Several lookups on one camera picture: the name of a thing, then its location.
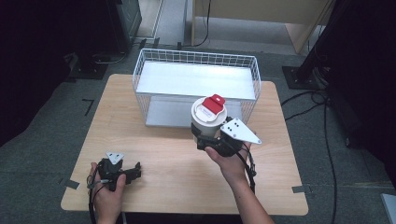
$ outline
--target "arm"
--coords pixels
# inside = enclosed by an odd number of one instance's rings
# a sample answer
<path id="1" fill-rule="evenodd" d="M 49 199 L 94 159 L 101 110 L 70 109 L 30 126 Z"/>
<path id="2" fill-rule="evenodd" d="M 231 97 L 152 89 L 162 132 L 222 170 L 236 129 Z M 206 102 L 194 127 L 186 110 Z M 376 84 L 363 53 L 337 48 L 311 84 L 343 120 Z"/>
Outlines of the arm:
<path id="1" fill-rule="evenodd" d="M 233 155 L 221 157 L 212 147 L 206 147 L 207 155 L 220 167 L 221 173 L 230 185 L 242 221 L 248 223 L 274 223 L 271 217 L 260 204 L 256 195 L 250 189 L 245 175 L 245 166 L 241 160 Z M 240 150 L 239 153 L 246 159 L 248 153 Z"/>
<path id="2" fill-rule="evenodd" d="M 91 173 L 96 169 L 96 162 L 91 163 Z M 125 175 L 120 175 L 117 180 L 116 190 L 110 191 L 106 187 L 102 188 L 103 184 L 97 184 L 93 189 L 94 196 L 94 207 L 98 214 L 98 224 L 114 224 L 117 221 L 118 216 L 121 212 L 122 207 L 122 194 L 125 187 Z M 95 181 L 100 180 L 99 174 L 96 174 Z"/>

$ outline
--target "desk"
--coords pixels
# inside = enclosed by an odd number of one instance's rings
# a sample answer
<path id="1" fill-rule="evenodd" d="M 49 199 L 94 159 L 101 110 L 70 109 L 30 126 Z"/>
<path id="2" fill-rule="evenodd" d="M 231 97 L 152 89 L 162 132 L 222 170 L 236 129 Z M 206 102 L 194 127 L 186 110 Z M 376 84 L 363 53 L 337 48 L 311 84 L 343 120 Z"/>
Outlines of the desk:
<path id="1" fill-rule="evenodd" d="M 291 189 L 302 183 L 274 83 L 262 83 L 261 98 L 247 126 L 263 141 L 251 148 L 260 202 L 271 215 L 305 215 L 304 193 Z M 130 75 L 112 75 L 106 84 L 71 175 L 81 185 L 66 189 L 64 210 L 88 210 L 86 178 L 91 162 L 100 161 L 107 151 L 125 155 L 124 169 L 142 164 L 142 177 L 125 188 L 124 212 L 238 214 L 219 167 L 196 149 L 190 129 L 145 126 Z"/>
<path id="2" fill-rule="evenodd" d="M 286 23 L 294 49 L 300 53 L 317 25 L 326 23 L 332 2 L 333 0 L 216 0 L 211 1 L 210 18 Z M 192 0 L 193 45 L 195 17 L 206 17 L 208 6 L 209 0 Z"/>

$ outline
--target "white bracket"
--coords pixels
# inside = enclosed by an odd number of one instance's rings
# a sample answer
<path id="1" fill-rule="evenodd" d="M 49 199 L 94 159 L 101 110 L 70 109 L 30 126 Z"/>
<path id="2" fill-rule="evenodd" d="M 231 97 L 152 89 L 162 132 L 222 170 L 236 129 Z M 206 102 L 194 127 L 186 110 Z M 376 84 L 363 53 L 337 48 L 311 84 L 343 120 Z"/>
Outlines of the white bracket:
<path id="1" fill-rule="evenodd" d="M 221 126 L 220 129 L 233 139 L 254 144 L 262 143 L 262 140 L 260 140 L 260 138 L 258 138 L 240 119 L 232 119 Z"/>
<path id="2" fill-rule="evenodd" d="M 122 153 L 117 153 L 117 152 L 107 152 L 107 157 L 111 161 L 113 165 L 119 163 L 120 160 L 123 158 Z"/>

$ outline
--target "white wire basket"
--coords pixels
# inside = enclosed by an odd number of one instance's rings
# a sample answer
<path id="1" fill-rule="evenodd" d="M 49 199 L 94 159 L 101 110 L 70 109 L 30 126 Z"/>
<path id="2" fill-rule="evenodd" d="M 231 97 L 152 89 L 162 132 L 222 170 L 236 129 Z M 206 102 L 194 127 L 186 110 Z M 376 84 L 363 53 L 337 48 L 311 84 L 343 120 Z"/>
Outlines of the white wire basket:
<path id="1" fill-rule="evenodd" d="M 228 116 L 248 122 L 260 97 L 254 56 L 141 49 L 134 69 L 134 93 L 147 126 L 191 126 L 191 106 L 218 94 Z"/>

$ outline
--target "gray carpet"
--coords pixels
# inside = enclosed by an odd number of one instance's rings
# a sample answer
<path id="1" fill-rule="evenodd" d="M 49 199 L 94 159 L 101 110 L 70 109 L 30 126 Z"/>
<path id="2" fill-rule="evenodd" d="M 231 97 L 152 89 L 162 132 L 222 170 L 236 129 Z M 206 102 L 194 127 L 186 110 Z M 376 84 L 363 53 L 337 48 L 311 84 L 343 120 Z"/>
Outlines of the gray carpet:
<path id="1" fill-rule="evenodd" d="M 302 56 L 199 50 L 256 56 L 262 80 L 276 84 L 281 102 L 301 92 L 288 88 L 281 66 L 299 66 L 304 61 Z M 61 208 L 65 187 L 58 182 L 70 177 L 73 171 L 108 77 L 116 73 L 132 74 L 138 52 L 134 47 L 123 61 L 110 64 L 103 80 L 78 79 L 75 83 L 62 83 L 29 128 L 0 148 L 1 224 L 90 223 L 88 212 Z M 84 99 L 94 100 L 91 109 L 90 102 Z M 313 104 L 309 95 L 302 96 L 284 105 L 284 116 L 306 110 Z M 324 106 L 288 120 L 287 126 L 302 182 L 310 189 L 306 193 L 309 212 L 303 217 L 273 218 L 276 223 L 331 223 L 334 184 L 324 138 Z M 335 223 L 389 223 L 380 194 L 395 195 L 396 191 L 383 164 L 363 148 L 345 146 L 343 129 L 331 107 L 327 109 L 327 131 L 337 181 Z M 131 214 L 128 218 L 130 223 L 167 223 L 158 214 Z M 222 216 L 216 218 L 219 223 L 225 223 L 224 220 L 232 223 Z M 174 223 L 208 223 L 205 216 L 173 215 L 172 220 Z"/>

